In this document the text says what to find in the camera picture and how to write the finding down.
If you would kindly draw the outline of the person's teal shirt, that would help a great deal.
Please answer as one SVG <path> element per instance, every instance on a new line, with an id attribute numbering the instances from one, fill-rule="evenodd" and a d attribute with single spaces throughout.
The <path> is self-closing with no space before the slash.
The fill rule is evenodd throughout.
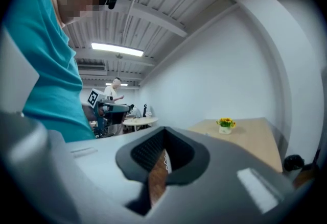
<path id="1" fill-rule="evenodd" d="M 68 45 L 51 0 L 13 0 L 3 22 L 39 74 L 23 113 L 60 132 L 65 142 L 94 139 L 80 101 L 76 53 Z"/>

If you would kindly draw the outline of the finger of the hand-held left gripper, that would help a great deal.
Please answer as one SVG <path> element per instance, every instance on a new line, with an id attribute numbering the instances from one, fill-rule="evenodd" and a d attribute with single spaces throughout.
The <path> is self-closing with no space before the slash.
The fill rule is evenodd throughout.
<path id="1" fill-rule="evenodd" d="M 127 113 L 130 111 L 130 107 L 127 105 L 103 103 L 104 113 Z"/>

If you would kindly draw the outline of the black trash bin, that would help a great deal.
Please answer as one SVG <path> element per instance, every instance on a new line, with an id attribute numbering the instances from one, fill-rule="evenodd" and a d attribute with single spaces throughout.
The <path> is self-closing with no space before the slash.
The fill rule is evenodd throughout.
<path id="1" fill-rule="evenodd" d="M 284 169 L 287 172 L 302 170 L 305 160 L 300 155 L 289 155 L 284 159 Z"/>

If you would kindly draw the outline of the long ceiling light panel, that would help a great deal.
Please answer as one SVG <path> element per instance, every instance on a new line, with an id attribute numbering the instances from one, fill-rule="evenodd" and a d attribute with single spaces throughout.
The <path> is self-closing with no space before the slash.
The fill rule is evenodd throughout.
<path id="1" fill-rule="evenodd" d="M 132 55 L 137 57 L 142 57 L 144 52 L 138 49 L 124 47 L 114 44 L 103 44 L 103 43 L 91 43 L 91 47 L 94 50 L 107 51 L 119 54 Z"/>

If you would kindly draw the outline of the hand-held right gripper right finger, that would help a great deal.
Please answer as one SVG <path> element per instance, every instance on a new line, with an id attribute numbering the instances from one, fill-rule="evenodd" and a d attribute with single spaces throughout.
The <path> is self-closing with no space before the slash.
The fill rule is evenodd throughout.
<path id="1" fill-rule="evenodd" d="M 245 149 L 224 140 L 178 130 L 206 148 L 202 175 L 167 185 L 150 211 L 150 224 L 289 224 L 299 195 L 292 183 Z"/>

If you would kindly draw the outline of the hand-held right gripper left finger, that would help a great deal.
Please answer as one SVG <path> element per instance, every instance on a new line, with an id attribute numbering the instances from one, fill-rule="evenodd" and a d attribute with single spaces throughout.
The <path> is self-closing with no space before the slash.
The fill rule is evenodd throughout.
<path id="1" fill-rule="evenodd" d="M 151 206 L 147 180 L 133 180 L 119 167 L 121 148 L 138 145 L 159 127 L 118 137 L 66 143 L 48 132 L 52 174 L 47 216 L 61 224 L 166 224 L 166 212 Z"/>

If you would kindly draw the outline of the person's neck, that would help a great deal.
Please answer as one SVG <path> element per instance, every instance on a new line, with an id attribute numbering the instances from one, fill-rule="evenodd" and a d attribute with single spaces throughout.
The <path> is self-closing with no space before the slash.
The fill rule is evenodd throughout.
<path id="1" fill-rule="evenodd" d="M 51 1 L 55 10 L 57 21 L 60 27 L 63 29 L 68 24 L 69 18 L 67 17 L 66 11 L 61 5 L 60 0 L 51 0 Z"/>

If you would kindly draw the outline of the ceiling air conditioner unit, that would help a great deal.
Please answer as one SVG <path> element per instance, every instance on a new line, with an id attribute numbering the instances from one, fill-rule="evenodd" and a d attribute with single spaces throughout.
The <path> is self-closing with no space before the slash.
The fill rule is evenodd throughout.
<path id="1" fill-rule="evenodd" d="M 78 71 L 80 75 L 84 76 L 106 76 L 106 65 L 85 65 L 78 64 Z"/>

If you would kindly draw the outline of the round table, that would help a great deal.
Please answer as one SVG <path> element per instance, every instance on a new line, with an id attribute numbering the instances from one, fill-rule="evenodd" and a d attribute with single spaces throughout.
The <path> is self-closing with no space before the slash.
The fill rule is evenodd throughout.
<path id="1" fill-rule="evenodd" d="M 123 121 L 123 125 L 133 127 L 134 131 L 137 131 L 137 127 L 149 125 L 158 121 L 157 117 L 140 117 L 130 118 Z"/>

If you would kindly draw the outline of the sunflower bunch in white pot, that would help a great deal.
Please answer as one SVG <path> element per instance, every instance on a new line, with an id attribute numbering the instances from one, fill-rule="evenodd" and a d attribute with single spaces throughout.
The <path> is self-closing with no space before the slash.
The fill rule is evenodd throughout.
<path id="1" fill-rule="evenodd" d="M 216 123 L 219 126 L 219 133 L 226 135 L 230 134 L 232 129 L 236 126 L 236 122 L 229 117 L 222 117 L 218 119 Z"/>

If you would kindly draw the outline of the person's left hand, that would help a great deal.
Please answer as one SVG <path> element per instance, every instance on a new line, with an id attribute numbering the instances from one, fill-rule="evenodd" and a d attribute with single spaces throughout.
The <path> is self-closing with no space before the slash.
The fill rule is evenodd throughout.
<path id="1" fill-rule="evenodd" d="M 89 105 L 82 104 L 83 112 L 88 121 L 97 121 L 98 118 L 103 117 L 104 110 L 103 107 L 97 107 L 97 112 Z"/>

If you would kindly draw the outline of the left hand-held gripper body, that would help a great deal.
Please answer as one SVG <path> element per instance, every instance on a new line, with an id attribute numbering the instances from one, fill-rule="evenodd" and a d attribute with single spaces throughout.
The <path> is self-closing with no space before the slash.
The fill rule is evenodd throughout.
<path id="1" fill-rule="evenodd" d="M 103 103 L 113 103 L 109 97 L 104 93 L 96 89 L 92 89 L 87 99 L 87 104 L 91 106 L 96 112 L 97 107 L 102 107 Z M 122 124 L 127 113 L 104 113 L 103 117 L 98 118 L 96 125 L 93 127 L 93 133 L 96 138 L 113 137 L 117 128 Z"/>

